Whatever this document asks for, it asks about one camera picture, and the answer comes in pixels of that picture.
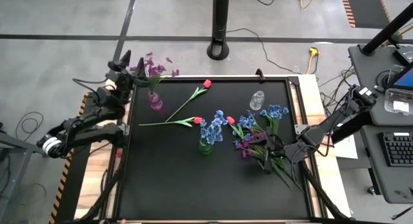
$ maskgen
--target black floor mat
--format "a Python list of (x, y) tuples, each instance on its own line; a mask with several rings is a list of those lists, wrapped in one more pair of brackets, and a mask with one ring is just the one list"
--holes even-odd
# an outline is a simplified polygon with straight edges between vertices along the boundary
[(384, 28), (390, 23), (383, 0), (343, 0), (348, 23), (355, 28)]

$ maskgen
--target keyboard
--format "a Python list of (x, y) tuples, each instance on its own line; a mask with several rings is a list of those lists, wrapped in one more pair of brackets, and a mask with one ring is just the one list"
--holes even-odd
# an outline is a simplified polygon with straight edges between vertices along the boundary
[(413, 134), (379, 133), (387, 165), (390, 167), (413, 167)]

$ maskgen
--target green vase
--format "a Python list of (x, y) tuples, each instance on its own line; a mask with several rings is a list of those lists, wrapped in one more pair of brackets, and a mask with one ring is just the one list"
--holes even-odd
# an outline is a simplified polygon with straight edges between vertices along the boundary
[(198, 149), (202, 155), (207, 156), (212, 153), (212, 151), (214, 150), (214, 146), (211, 144), (205, 143), (204, 139), (201, 139), (201, 141), (199, 141)]

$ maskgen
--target yellow extension cord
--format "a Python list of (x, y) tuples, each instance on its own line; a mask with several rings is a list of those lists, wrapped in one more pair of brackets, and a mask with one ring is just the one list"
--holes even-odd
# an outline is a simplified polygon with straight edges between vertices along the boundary
[(308, 4), (307, 4), (306, 6), (303, 6), (303, 0), (299, 0), (299, 6), (300, 6), (302, 9), (305, 9), (305, 8), (307, 8), (307, 7), (311, 4), (311, 2), (312, 2), (312, 0), (310, 0), (310, 2), (308, 2)]
[(318, 55), (319, 55), (320, 52), (319, 52), (317, 49), (315, 49), (314, 47), (311, 47), (311, 48), (310, 48), (310, 53), (311, 53), (311, 56), (310, 56), (310, 60), (308, 61), (307, 72), (306, 72), (305, 74), (308, 74), (308, 73), (310, 72), (312, 58), (313, 58), (314, 56), (317, 56), (317, 57), (318, 57)]

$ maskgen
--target pink vase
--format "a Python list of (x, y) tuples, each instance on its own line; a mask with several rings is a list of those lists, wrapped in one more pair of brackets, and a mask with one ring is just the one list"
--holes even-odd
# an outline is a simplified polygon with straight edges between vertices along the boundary
[(163, 102), (161, 100), (161, 97), (159, 97), (159, 95), (155, 91), (149, 91), (148, 97), (150, 108), (152, 108), (153, 110), (160, 110), (162, 108)]

